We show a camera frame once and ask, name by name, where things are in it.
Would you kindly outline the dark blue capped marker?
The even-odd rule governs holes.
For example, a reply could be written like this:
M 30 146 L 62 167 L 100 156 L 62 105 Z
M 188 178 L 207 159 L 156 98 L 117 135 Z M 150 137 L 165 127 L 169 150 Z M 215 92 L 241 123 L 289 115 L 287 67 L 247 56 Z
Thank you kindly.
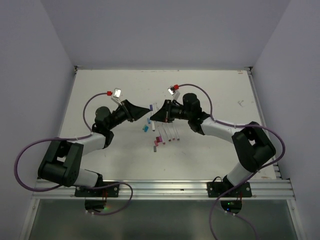
M 156 126 L 155 126 L 155 121 L 151 119 L 151 117 L 153 116 L 154 114 L 154 111 L 153 111 L 153 104 L 150 104 L 149 105 L 149 109 L 150 109 L 150 123 L 151 123 L 151 129 L 153 132 L 156 131 Z

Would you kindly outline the brown capped marker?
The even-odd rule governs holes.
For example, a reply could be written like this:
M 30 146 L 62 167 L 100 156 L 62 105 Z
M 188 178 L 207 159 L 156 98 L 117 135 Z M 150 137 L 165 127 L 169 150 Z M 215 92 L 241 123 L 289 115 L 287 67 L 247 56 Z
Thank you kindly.
M 164 133 L 165 133 L 165 135 L 166 135 L 167 140 L 168 140 L 169 142 L 171 142 L 172 139 L 171 139 L 170 133 L 168 132 L 168 130 L 167 130 L 167 128 L 166 128 L 166 125 L 165 125 L 164 123 L 162 123 L 162 128 L 163 128 L 163 130 L 164 130 Z

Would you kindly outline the purple capped marker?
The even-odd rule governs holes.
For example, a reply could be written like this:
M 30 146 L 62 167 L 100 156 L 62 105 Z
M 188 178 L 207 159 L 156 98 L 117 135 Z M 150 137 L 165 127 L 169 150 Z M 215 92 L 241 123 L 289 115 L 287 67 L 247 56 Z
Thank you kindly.
M 161 139 L 162 144 L 165 145 L 166 144 L 166 139 L 164 137 L 162 128 L 158 125 L 157 129 L 158 129 L 158 132 L 159 132 L 159 138 Z

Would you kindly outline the pink capped marker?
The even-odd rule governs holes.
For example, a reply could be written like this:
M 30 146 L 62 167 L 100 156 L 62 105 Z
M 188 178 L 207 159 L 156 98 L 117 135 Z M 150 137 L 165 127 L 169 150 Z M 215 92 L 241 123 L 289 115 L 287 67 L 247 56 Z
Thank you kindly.
M 168 135 L 169 135 L 169 137 L 170 137 L 170 140 L 171 140 L 171 141 L 174 141 L 174 140 L 175 140 L 175 134 L 174 134 L 174 132 L 173 132 L 173 130 L 172 130 L 172 128 L 171 128 L 170 123 L 166 123 L 166 128 L 167 128 L 167 131 L 168 131 Z

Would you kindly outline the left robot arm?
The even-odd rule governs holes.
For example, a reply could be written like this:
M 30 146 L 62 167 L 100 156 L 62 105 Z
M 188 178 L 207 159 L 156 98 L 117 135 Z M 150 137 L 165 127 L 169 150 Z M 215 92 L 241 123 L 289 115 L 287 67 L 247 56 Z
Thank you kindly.
M 106 106 L 99 107 L 95 111 L 89 137 L 51 141 L 38 168 L 38 177 L 64 187 L 86 187 L 92 196 L 101 195 L 104 190 L 103 176 L 81 168 L 82 157 L 107 148 L 114 137 L 113 128 L 125 121 L 137 121 L 150 111 L 128 100 L 121 101 L 114 111 Z

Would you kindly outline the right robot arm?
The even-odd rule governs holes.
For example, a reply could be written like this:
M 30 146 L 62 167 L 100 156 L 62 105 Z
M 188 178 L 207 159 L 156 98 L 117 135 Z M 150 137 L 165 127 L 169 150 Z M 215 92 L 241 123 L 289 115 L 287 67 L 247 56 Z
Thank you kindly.
M 227 196 L 235 196 L 241 190 L 242 181 L 256 173 L 276 154 L 274 145 L 258 123 L 252 121 L 249 126 L 238 130 L 219 123 L 202 110 L 201 102 L 194 93 L 186 93 L 182 104 L 176 100 L 165 100 L 150 119 L 161 123 L 186 120 L 193 132 L 232 143 L 238 163 L 221 182 L 213 182 L 210 186 L 213 191 Z

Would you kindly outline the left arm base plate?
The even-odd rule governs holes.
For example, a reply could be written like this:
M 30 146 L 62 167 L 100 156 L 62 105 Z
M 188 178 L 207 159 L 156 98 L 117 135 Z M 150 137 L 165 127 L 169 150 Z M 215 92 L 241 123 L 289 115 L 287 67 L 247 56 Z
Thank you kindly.
M 117 198 L 119 196 L 120 183 L 103 181 L 97 187 L 77 186 L 74 196 L 79 198 Z

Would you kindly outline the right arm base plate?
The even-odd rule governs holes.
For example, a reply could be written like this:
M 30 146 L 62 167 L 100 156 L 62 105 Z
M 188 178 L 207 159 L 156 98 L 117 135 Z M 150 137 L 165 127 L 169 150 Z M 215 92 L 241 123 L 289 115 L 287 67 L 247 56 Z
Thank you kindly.
M 253 196 L 249 182 L 231 187 L 221 181 L 209 181 L 206 183 L 206 190 L 209 198 L 251 198 Z

